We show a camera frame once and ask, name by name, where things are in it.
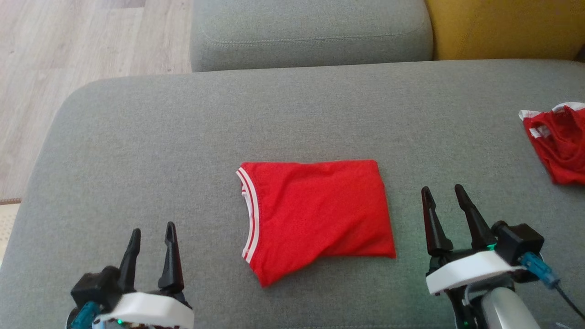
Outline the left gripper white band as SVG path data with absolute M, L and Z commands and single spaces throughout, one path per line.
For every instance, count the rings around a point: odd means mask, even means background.
M 165 263 L 158 280 L 160 290 L 136 292 L 134 279 L 140 253 L 141 231 L 133 230 L 122 258 L 119 289 L 108 293 L 104 310 L 94 320 L 95 329 L 192 329 L 194 312 L 183 294 L 184 281 L 177 229 L 168 222 Z

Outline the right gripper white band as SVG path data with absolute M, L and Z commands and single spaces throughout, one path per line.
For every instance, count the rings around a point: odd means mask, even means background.
M 472 250 L 495 245 L 497 239 L 462 185 L 455 185 L 466 215 Z M 441 256 L 453 250 L 436 213 L 428 186 L 421 189 L 427 253 Z M 512 274 L 525 270 L 511 266 L 495 251 L 482 251 L 439 267 L 426 276 L 430 294 L 445 294 L 451 302 L 456 329 L 524 329 L 526 306 L 512 289 Z

